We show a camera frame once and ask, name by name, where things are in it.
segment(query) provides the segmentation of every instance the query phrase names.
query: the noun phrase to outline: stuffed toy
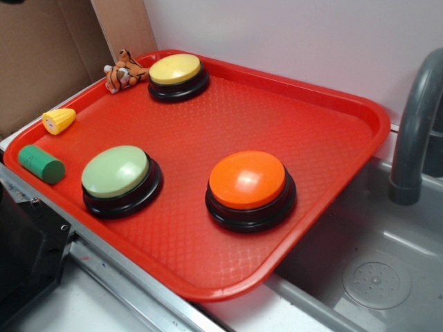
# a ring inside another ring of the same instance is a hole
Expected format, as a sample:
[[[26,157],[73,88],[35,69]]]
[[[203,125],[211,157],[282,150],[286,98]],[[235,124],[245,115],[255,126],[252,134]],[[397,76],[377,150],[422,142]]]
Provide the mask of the stuffed toy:
[[[116,65],[106,65],[103,71],[106,74],[106,87],[111,93],[117,93],[149,77],[149,69],[143,68],[133,59],[126,48],[120,51]]]

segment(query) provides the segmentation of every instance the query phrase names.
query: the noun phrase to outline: white wall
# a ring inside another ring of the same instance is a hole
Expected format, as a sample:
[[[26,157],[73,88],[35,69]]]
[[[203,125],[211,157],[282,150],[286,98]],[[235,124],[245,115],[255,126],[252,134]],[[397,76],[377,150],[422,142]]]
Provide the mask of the white wall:
[[[145,0],[177,48],[360,95],[399,124],[423,59],[443,47],[442,0]]]

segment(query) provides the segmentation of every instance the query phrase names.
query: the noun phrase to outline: tray rim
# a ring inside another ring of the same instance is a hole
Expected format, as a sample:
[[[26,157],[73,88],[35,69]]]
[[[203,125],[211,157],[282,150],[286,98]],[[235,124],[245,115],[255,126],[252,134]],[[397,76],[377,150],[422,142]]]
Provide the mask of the tray rim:
[[[140,57],[138,61],[145,66],[144,63],[148,61],[156,61],[167,55],[177,53],[188,52],[182,50],[160,50],[153,53],[148,53]],[[270,91],[278,95],[289,96],[290,98],[294,98],[293,91],[296,90],[298,91],[298,95],[302,97],[295,99],[302,100],[310,104],[314,104],[313,101],[318,102],[318,96],[321,95],[323,98],[326,96],[326,99],[329,102],[328,105],[325,105],[326,102],[323,102],[323,104],[320,105],[315,103],[315,105],[358,117],[362,119],[362,121],[364,121],[372,130],[372,140],[370,141],[370,144],[362,149],[357,158],[347,166],[346,170],[348,172],[343,172],[338,178],[336,178],[333,185],[327,188],[319,200],[308,209],[307,213],[301,218],[299,223],[297,223],[297,227],[294,226],[291,231],[286,234],[279,245],[271,251],[269,256],[262,262],[262,264],[247,278],[234,284],[227,285],[223,288],[200,288],[184,280],[181,276],[174,274],[169,267],[163,265],[155,258],[146,255],[146,253],[142,250],[134,248],[134,245],[132,245],[132,243],[128,240],[117,237],[114,232],[112,232],[108,227],[105,227],[102,223],[91,224],[81,221],[80,219],[82,219],[83,213],[79,213],[76,206],[70,203],[70,201],[65,197],[54,192],[50,185],[39,181],[31,173],[27,172],[19,165],[17,159],[14,157],[18,155],[19,150],[23,146],[26,144],[32,144],[33,142],[39,140],[42,136],[46,135],[46,130],[41,121],[37,121],[33,125],[29,126],[29,128],[21,132],[10,143],[5,151],[3,159],[5,165],[22,179],[38,189],[55,204],[58,204],[68,214],[76,218],[80,223],[82,223],[92,232],[96,233],[108,244],[115,247],[118,251],[139,265],[147,273],[152,274],[163,284],[170,287],[174,292],[192,301],[210,302],[225,300],[241,295],[245,291],[251,290],[255,286],[260,285],[273,272],[273,269],[280,263],[284,256],[296,245],[298,240],[308,231],[311,225],[315,223],[316,219],[323,213],[326,207],[354,178],[356,173],[366,164],[379,145],[386,139],[390,132],[390,119],[382,106],[366,98],[317,86],[315,84],[289,79],[279,75],[269,74],[262,71],[257,71],[255,69],[230,64],[228,62],[211,59],[209,57],[204,57],[197,54],[196,56],[202,60],[210,74],[214,76],[224,76],[224,78],[228,80],[230,79],[229,76],[231,76],[231,80],[233,76],[237,76],[237,79],[232,81],[245,84],[247,86],[252,86],[257,89]],[[228,69],[228,75],[221,75],[223,71],[226,71],[226,69]],[[105,88],[104,82],[105,78],[97,81],[95,84],[92,84],[89,88],[79,93],[74,98],[68,100],[65,104],[63,104],[62,107],[69,107],[72,104],[82,104],[82,102],[84,102],[84,106],[79,109],[80,112],[89,104],[85,101],[88,94],[93,95],[94,93],[99,93],[101,98],[101,95],[104,93],[109,93]],[[349,110],[337,110],[334,108],[335,105],[334,103],[331,103],[331,100],[335,102],[339,101],[340,103],[347,103],[354,110],[356,107],[359,107],[359,109],[357,110],[357,113],[355,111],[354,113],[350,113]],[[138,257],[143,258],[142,260],[145,263],[140,264],[140,259],[138,259]],[[146,265],[150,266],[151,271],[147,269]]]

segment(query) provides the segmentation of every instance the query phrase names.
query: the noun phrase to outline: sink basin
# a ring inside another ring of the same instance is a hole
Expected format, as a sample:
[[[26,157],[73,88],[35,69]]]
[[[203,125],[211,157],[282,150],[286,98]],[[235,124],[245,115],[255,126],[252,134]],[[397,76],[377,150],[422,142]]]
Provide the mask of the sink basin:
[[[373,158],[285,257],[268,282],[294,304],[341,322],[338,331],[441,331],[443,182],[422,197],[388,198],[390,164]]]

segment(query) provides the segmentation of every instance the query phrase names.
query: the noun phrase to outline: green cylinder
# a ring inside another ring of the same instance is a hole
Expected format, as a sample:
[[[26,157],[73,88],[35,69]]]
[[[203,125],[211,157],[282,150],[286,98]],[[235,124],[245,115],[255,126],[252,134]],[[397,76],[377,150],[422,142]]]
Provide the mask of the green cylinder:
[[[64,164],[35,145],[26,145],[19,152],[20,165],[44,182],[54,185],[66,173]]]

